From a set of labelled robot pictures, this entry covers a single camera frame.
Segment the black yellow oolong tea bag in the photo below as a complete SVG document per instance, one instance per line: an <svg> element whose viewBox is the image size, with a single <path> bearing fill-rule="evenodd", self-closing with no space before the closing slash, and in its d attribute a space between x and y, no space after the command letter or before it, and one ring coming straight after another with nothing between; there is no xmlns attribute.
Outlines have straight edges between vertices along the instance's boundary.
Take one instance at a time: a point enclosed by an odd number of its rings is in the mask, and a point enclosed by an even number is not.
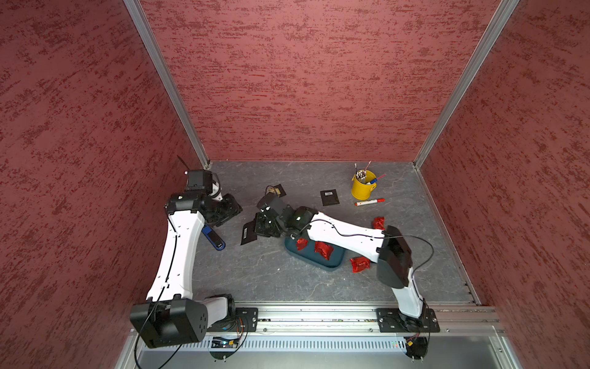
<svg viewBox="0 0 590 369"><path fill-rule="evenodd" d="M284 197L286 196L286 192L283 188L283 186L281 184L275 185L275 186L271 186L270 189L268 190L270 193L273 193L275 195L277 195L278 197Z"/></svg>

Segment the black tea bag with label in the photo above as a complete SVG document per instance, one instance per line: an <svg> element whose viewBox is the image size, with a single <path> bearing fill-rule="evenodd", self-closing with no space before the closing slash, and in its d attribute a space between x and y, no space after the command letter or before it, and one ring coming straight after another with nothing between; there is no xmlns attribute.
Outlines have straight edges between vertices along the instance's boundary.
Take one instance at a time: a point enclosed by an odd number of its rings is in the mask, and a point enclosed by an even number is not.
<svg viewBox="0 0 590 369"><path fill-rule="evenodd" d="M321 201L322 201L323 206L331 206L331 205L339 204L340 200L338 198L338 194L336 192L336 189L321 191Z"/></svg>

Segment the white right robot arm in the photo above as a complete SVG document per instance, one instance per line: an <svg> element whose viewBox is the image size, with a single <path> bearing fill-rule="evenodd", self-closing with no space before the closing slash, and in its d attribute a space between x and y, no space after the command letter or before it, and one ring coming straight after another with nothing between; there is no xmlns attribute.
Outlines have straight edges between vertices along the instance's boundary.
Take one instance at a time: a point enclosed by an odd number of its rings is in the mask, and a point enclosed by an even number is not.
<svg viewBox="0 0 590 369"><path fill-rule="evenodd" d="M329 261L338 248L368 259L376 264L377 279L392 289L401 318L422 317L425 303L413 277L412 252L397 228L363 228L313 208L293 209L275 198L258 203L254 231L268 238L284 236L300 251L312 246L324 261Z"/></svg>

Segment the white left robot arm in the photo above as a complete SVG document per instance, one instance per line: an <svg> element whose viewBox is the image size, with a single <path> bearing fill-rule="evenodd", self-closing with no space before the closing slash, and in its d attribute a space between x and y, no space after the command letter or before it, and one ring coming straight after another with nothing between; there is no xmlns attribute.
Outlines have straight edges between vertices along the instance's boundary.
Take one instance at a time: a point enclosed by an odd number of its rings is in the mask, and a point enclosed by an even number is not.
<svg viewBox="0 0 590 369"><path fill-rule="evenodd" d="M242 207L233 195L211 198L174 194L165 207L167 238L146 302L132 307L130 322L151 349L202 341L211 327L236 321L230 294L195 301L193 270L198 240L206 227L216 227L238 215Z"/></svg>

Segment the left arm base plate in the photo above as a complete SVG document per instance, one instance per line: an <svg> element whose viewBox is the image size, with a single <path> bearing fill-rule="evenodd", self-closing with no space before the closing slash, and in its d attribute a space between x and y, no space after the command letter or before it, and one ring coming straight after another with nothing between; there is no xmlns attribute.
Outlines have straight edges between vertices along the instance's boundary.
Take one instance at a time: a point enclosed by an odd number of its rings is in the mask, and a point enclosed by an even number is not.
<svg viewBox="0 0 590 369"><path fill-rule="evenodd" d="M213 323L207 332L221 332L221 333L252 333L258 327L258 308L251 307L237 307L236 311L229 318Z"/></svg>

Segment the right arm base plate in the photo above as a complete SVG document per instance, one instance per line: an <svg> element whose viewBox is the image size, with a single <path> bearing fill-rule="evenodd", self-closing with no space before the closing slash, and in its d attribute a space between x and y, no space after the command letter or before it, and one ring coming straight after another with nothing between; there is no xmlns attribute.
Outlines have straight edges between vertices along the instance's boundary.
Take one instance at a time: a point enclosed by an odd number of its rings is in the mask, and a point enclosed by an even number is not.
<svg viewBox="0 0 590 369"><path fill-rule="evenodd" d="M398 308L376 309L376 321L381 333L417 334L439 333L435 311L425 307L419 318L403 315Z"/></svg>

